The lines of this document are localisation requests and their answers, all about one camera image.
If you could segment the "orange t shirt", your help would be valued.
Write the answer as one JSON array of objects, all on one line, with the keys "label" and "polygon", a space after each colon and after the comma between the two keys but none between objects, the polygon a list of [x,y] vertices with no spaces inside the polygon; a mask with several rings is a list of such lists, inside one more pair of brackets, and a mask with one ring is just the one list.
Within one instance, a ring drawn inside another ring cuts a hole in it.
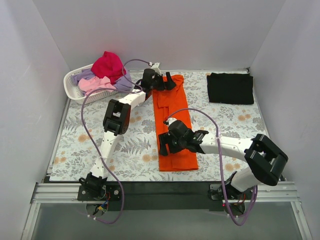
[{"label": "orange t shirt", "polygon": [[[182,121],[188,128],[192,127],[188,108],[188,101],[184,90],[184,77],[175,74],[172,80],[176,87],[172,90],[153,90],[153,109],[155,119],[155,132],[157,135],[166,133],[168,127],[164,120],[171,114]],[[197,155],[184,149],[178,153],[158,156],[159,170],[161,172],[180,172],[198,170]]]}]

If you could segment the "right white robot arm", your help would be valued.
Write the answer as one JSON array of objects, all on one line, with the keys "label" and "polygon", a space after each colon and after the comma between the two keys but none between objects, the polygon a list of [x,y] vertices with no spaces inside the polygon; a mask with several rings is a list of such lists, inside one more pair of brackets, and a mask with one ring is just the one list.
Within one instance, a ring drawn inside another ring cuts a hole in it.
[{"label": "right white robot arm", "polygon": [[181,120],[170,118],[168,130],[158,135],[161,156],[178,154],[183,150],[199,154],[221,154],[247,163],[215,191],[234,200],[258,184],[276,186],[289,160],[288,156],[266,135],[253,138],[216,136],[206,130],[193,131]]}]

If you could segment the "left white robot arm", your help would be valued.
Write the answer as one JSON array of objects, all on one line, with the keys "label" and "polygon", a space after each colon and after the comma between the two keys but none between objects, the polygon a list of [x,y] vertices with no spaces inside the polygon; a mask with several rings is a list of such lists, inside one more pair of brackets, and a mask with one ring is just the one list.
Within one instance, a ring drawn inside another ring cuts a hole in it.
[{"label": "left white robot arm", "polygon": [[172,90],[176,87],[169,72],[163,76],[154,68],[146,68],[134,89],[125,97],[111,99],[107,105],[102,121],[103,138],[100,147],[96,143],[98,159],[89,170],[86,178],[80,178],[83,193],[94,200],[103,200],[107,194],[106,181],[111,171],[107,168],[107,160],[113,156],[120,136],[124,135],[130,123],[131,110],[145,102],[152,93],[157,91]]}]

